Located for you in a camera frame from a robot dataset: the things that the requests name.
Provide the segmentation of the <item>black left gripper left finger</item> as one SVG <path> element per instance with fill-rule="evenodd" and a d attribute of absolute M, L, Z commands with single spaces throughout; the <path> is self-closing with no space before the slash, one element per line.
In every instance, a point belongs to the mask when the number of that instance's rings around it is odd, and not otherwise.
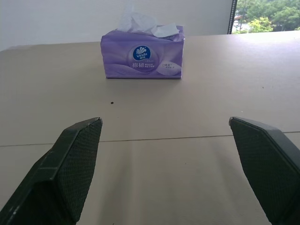
<path fill-rule="evenodd" d="M 95 171 L 102 119 L 78 122 L 31 167 L 0 211 L 2 225 L 75 225 Z"/>

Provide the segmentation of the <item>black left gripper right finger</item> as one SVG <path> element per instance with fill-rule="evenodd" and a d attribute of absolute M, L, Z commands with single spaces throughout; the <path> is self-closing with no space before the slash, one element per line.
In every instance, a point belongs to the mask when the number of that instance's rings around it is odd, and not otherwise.
<path fill-rule="evenodd" d="M 229 126 L 243 172 L 269 222 L 300 223 L 300 150 L 276 127 L 240 117 Z"/>

